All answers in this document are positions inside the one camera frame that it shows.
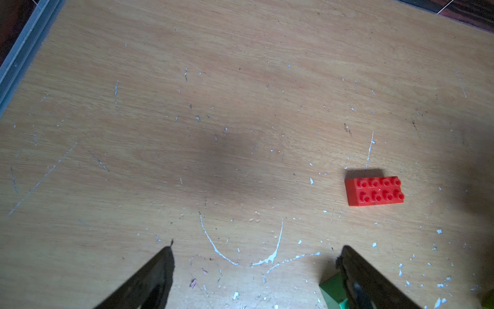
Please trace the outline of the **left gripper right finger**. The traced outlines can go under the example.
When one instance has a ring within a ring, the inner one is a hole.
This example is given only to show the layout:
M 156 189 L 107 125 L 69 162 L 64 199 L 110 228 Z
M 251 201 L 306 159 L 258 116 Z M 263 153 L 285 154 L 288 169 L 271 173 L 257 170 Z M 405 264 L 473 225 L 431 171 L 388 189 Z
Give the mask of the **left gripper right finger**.
M 349 308 L 418 308 L 419 306 L 351 246 L 337 259 Z

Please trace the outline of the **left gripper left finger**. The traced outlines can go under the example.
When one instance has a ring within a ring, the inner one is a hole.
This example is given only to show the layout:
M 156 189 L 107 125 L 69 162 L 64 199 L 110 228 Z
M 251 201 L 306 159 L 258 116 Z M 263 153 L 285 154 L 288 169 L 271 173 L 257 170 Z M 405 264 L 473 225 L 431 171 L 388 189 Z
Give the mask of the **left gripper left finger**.
M 165 308 L 173 284 L 172 246 L 162 248 L 97 308 Z

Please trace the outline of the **green small lego brick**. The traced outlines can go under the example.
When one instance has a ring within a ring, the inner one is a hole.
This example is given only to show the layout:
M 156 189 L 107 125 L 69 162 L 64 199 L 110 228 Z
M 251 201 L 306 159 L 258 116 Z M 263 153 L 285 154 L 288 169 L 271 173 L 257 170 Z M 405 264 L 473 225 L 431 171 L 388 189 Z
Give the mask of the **green small lego brick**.
M 340 272 L 320 283 L 319 287 L 328 309 L 349 308 L 348 298 Z

